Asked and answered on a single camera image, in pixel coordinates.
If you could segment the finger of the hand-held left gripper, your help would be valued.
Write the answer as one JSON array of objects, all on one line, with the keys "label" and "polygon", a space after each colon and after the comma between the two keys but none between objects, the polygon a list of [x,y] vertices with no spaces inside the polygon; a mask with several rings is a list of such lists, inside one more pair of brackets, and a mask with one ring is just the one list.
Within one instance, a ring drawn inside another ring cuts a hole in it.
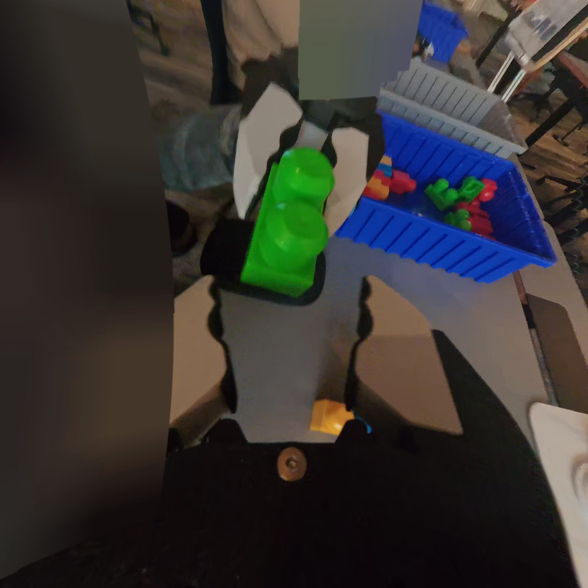
[{"label": "finger of the hand-held left gripper", "polygon": [[287,90],[271,82],[239,123],[233,168],[233,197],[239,219],[258,193],[268,160],[284,131],[297,126],[303,111]]},{"label": "finger of the hand-held left gripper", "polygon": [[382,117],[370,115],[334,127],[328,139],[327,153],[335,159],[334,188],[327,197],[323,217],[332,237],[352,214],[384,154]]}]

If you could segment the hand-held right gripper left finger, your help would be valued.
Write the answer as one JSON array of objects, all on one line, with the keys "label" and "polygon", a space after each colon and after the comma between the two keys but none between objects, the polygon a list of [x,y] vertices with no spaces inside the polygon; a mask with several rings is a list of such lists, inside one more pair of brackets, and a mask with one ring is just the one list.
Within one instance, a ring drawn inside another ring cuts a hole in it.
[{"label": "hand-held right gripper left finger", "polygon": [[213,276],[203,276],[174,301],[171,429],[202,437],[237,404],[219,289]]}]

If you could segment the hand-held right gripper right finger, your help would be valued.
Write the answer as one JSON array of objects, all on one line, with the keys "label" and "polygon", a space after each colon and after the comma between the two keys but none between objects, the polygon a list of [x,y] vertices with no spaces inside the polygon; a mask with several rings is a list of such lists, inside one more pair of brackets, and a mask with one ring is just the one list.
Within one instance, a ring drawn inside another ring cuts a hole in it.
[{"label": "hand-held right gripper right finger", "polygon": [[413,426],[463,434],[430,322],[376,276],[362,279],[346,407],[377,432]]}]

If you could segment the orange building block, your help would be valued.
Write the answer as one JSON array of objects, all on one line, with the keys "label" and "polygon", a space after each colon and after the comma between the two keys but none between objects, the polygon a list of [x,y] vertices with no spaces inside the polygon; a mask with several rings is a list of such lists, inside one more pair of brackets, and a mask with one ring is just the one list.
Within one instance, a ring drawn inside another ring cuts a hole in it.
[{"label": "orange building block", "polygon": [[309,429],[328,435],[338,436],[345,424],[355,419],[346,405],[330,399],[318,399],[313,403]]}]

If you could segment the green building block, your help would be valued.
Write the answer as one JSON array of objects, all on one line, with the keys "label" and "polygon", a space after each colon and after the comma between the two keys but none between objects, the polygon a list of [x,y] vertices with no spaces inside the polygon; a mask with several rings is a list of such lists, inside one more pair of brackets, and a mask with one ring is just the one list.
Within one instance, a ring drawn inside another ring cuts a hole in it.
[{"label": "green building block", "polygon": [[272,164],[241,283],[298,298],[311,288],[327,245],[323,218],[334,171],[321,151],[295,147]]}]

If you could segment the pile of assorted toy blocks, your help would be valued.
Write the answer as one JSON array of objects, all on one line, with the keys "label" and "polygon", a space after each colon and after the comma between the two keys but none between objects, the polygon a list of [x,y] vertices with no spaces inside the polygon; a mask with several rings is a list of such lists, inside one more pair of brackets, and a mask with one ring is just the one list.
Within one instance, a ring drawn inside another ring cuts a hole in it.
[{"label": "pile of assorted toy blocks", "polygon": [[[362,196],[386,202],[392,196],[406,196],[417,189],[417,181],[408,173],[393,166],[392,159],[383,156],[367,181]],[[424,196],[433,207],[443,213],[443,222],[455,228],[494,239],[490,215],[483,204],[496,196],[497,182],[489,178],[468,176],[457,188],[439,178],[424,188]]]}]

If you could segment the blue plastic bin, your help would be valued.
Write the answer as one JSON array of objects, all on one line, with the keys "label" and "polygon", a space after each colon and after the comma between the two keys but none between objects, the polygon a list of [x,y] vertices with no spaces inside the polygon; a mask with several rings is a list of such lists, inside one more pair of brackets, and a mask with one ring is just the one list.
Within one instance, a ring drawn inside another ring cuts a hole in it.
[{"label": "blue plastic bin", "polygon": [[[481,283],[495,282],[529,265],[555,264],[557,255],[533,196],[512,161],[398,116],[378,114],[385,155],[416,181],[416,188],[384,202],[362,196],[336,232],[338,238]],[[425,194],[437,180],[458,188],[469,177],[497,183],[495,198],[482,205],[493,227],[492,239],[444,223],[445,214]]]},{"label": "blue plastic bin", "polygon": [[423,1],[417,32],[433,45],[432,58],[444,64],[450,63],[460,43],[468,38],[460,16],[431,1]]}]

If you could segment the grey plastic bin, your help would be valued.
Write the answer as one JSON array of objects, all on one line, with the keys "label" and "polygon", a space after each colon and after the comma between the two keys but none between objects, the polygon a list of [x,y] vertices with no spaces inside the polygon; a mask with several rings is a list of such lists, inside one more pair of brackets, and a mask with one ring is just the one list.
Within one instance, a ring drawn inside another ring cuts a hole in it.
[{"label": "grey plastic bin", "polygon": [[381,87],[378,109],[499,158],[527,151],[499,96],[419,57],[395,81]]}]

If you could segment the black textured wrist rest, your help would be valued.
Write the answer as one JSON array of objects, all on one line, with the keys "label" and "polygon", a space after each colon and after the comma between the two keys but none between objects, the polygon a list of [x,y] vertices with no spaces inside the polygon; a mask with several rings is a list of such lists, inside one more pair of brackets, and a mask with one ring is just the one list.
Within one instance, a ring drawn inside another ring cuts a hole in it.
[{"label": "black textured wrist rest", "polygon": [[202,250],[200,267],[203,276],[213,276],[219,289],[248,298],[285,306],[307,306],[318,300],[325,284],[326,257],[320,253],[311,287],[298,297],[285,295],[243,283],[240,275],[246,260],[254,222],[221,218],[210,232]]}]

